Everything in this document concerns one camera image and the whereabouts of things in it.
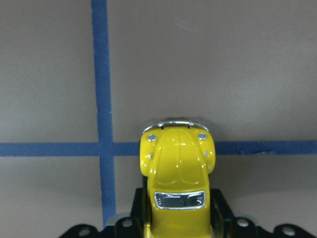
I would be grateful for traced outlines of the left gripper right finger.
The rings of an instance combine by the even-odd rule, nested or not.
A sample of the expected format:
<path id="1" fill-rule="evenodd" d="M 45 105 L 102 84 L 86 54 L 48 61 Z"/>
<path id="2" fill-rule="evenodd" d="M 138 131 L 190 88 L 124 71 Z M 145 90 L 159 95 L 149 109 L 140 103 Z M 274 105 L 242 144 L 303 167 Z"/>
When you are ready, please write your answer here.
<path id="1" fill-rule="evenodd" d="M 232 230 L 233 212 L 220 189 L 211 188 L 211 226 L 214 231 Z"/>

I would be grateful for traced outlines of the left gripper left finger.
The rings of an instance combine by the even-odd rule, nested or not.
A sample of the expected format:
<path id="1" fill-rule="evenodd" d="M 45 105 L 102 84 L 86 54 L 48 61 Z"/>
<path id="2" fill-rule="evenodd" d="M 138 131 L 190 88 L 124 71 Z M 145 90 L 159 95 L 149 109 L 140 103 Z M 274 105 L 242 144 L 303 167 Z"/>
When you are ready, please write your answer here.
<path id="1" fill-rule="evenodd" d="M 142 187 L 135 191 L 130 216 L 138 223 L 139 229 L 143 231 L 152 219 L 151 201 L 148 195 L 148 178 L 142 176 Z"/>

